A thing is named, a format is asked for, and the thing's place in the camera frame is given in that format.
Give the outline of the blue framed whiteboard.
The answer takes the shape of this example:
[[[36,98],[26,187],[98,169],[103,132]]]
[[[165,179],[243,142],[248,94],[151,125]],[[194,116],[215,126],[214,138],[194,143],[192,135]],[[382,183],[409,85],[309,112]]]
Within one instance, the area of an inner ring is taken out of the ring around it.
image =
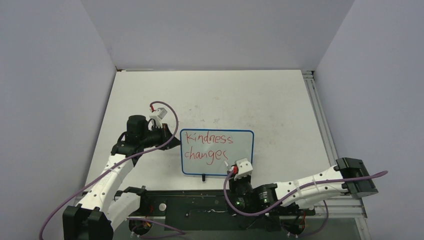
[[[254,159],[255,134],[248,129],[184,128],[179,133],[181,170],[185,175],[224,176],[240,159]]]

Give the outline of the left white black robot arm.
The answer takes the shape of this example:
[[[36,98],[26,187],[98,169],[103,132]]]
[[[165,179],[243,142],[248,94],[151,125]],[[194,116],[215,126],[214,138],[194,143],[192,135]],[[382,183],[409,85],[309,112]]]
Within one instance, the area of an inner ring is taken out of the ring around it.
[[[111,154],[99,179],[75,205],[67,206],[62,214],[63,234],[66,240],[111,240],[114,231],[128,215],[144,215],[149,201],[143,198],[145,190],[136,188],[117,202],[113,198],[120,185],[137,164],[141,155],[154,150],[169,150],[181,142],[175,138],[162,120],[166,110],[154,110],[149,119],[132,115],[126,123],[126,131],[112,147]]]

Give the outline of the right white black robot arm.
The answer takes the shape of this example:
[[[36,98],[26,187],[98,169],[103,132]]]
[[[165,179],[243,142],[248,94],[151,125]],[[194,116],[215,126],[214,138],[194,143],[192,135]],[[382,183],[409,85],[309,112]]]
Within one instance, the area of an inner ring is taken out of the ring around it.
[[[234,214],[255,217],[265,214],[296,214],[338,196],[363,198],[379,191],[374,179],[387,174],[369,174],[360,159],[343,157],[335,165],[307,177],[252,187],[253,166],[241,159],[228,171],[223,183],[226,204]]]

